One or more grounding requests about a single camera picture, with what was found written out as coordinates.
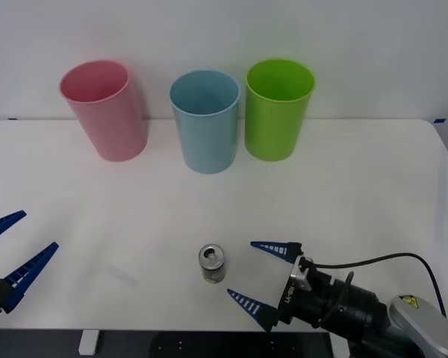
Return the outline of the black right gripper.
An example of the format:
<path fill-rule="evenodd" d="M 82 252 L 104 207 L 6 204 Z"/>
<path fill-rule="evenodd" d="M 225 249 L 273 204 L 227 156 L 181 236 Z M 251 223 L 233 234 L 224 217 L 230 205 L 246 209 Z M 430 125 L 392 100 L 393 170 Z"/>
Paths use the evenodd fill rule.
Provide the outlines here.
<path fill-rule="evenodd" d="M 298 242 L 251 241 L 253 248 L 272 254 L 293 264 L 278 309 L 242 295 L 232 289 L 227 293 L 265 331 L 270 332 L 279 321 L 290 324 L 297 318 L 313 328 L 322 327 L 330 317 L 333 303 L 330 292 L 332 277 L 318 271 L 311 259 L 303 255 Z"/>

